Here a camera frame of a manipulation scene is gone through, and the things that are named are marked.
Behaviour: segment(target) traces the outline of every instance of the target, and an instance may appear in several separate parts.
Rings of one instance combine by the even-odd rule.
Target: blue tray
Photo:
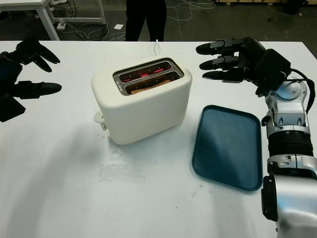
[[[259,189],[263,179],[259,119],[250,113],[206,106],[192,165],[200,176],[248,191]]]

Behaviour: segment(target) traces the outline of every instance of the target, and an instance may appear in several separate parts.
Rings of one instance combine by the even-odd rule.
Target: white table
[[[0,42],[12,51],[17,42]],[[0,124],[0,237],[2,238],[273,238],[262,215],[261,191],[243,192],[197,176],[191,156],[200,113],[215,104],[266,115],[264,98],[248,82],[202,79],[198,42],[160,43],[193,75],[182,125],[117,146],[93,116],[91,78],[105,66],[153,56],[152,43],[43,42],[61,60],[46,73],[34,64],[19,79],[56,82],[54,95],[19,100],[26,112]],[[302,43],[265,42],[317,78],[317,60]],[[312,141],[317,106],[309,113]],[[262,128],[263,165],[268,158]]]
[[[105,13],[101,0],[95,0],[100,18],[79,18],[79,17],[54,17],[48,7],[50,0],[0,0],[1,11],[16,10],[36,10],[51,40],[59,41],[59,37],[54,29],[53,23],[56,22],[100,22],[106,23]]]

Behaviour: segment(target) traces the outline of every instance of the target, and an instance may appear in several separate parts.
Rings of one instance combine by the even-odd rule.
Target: toaster
[[[190,71],[168,57],[105,70],[92,79],[95,121],[120,145],[164,131],[184,120],[191,83]]]

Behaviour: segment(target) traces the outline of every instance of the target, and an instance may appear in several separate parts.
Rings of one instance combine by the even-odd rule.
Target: robotic arm
[[[22,65],[34,62],[46,72],[51,68],[45,62],[59,63],[59,59],[38,41],[30,39],[19,43],[14,52],[2,52],[0,54],[0,121],[4,122],[22,113],[25,108],[13,97],[21,99],[39,98],[59,92],[61,86],[56,83],[32,83],[31,81],[20,81],[17,77],[22,71]]]
[[[307,113],[315,98],[314,82],[273,49],[266,50],[251,38],[218,40],[196,48],[202,55],[219,54],[200,65],[207,79],[257,86],[256,95],[264,96],[268,112],[266,126],[267,172],[262,189],[264,216],[276,222],[278,238],[317,236],[317,159],[313,155]],[[287,79],[294,71],[302,79]],[[310,89],[307,109],[306,81]]]

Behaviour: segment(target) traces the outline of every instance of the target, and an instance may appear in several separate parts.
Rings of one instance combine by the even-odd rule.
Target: person
[[[165,0],[127,0],[126,41],[138,41],[145,19],[150,41],[164,41],[166,24]]]

